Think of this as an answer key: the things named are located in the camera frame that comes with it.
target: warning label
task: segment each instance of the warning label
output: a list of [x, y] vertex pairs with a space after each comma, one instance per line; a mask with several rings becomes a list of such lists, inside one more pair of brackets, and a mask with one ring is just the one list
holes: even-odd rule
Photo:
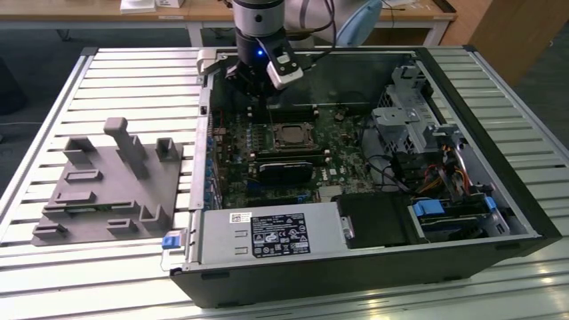
[[255, 258], [310, 253], [303, 213], [250, 217], [250, 230]]

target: blue tab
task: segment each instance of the blue tab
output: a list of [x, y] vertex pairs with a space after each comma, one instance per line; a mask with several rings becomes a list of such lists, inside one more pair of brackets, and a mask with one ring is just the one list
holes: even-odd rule
[[422, 215], [440, 215], [444, 213], [439, 200], [420, 200], [412, 205], [416, 217]]
[[487, 205], [487, 208], [490, 209], [490, 211], [494, 211], [498, 208], [498, 206], [495, 205], [495, 202], [494, 202], [494, 198], [486, 197], [486, 198], [483, 198], [483, 200], [486, 201], [486, 205]]
[[420, 205], [418, 203], [412, 205], [412, 211], [415, 212], [416, 217], [424, 214], [423, 208], [420, 208]]
[[163, 250], [179, 248], [179, 235], [166, 235], [161, 239], [161, 248]]

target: vertical post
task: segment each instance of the vertical post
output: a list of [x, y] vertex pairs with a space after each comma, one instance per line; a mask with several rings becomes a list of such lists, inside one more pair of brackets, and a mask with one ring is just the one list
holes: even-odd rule
[[431, 47], [440, 43], [442, 36], [444, 35], [444, 31], [447, 28], [448, 21], [432, 21], [432, 27], [428, 29], [428, 33], [426, 34], [423, 46]]
[[107, 118], [102, 130], [106, 135], [114, 138], [122, 159], [127, 162], [135, 179], [141, 180], [147, 177], [147, 169], [143, 165], [139, 151], [135, 149], [127, 135], [126, 126], [127, 122], [125, 118]]
[[203, 40], [201, 38], [201, 21], [187, 22], [185, 24], [187, 29], [189, 41], [191, 47], [203, 47]]

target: desk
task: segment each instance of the desk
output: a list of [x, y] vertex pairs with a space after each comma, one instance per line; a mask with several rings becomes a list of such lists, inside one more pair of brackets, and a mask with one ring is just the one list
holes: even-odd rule
[[[179, 9], [119, 14], [119, 0], [1, 0], [0, 29], [187, 29], [190, 44], [202, 47], [201, 29], [234, 27], [233, 15], [215, 0], [185, 0]], [[375, 28], [428, 29], [423, 45], [436, 45], [454, 13], [443, 13], [431, 0], [382, 10]]]

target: motherboard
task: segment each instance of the motherboard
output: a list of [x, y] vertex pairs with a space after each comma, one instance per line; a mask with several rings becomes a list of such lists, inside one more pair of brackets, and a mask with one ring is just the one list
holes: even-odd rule
[[[214, 120], [223, 208], [326, 202], [375, 190], [358, 144], [362, 116], [342, 105], [306, 106], [291, 117], [269, 110], [271, 124], [250, 116], [219, 113]], [[289, 118], [306, 121], [279, 122]]]

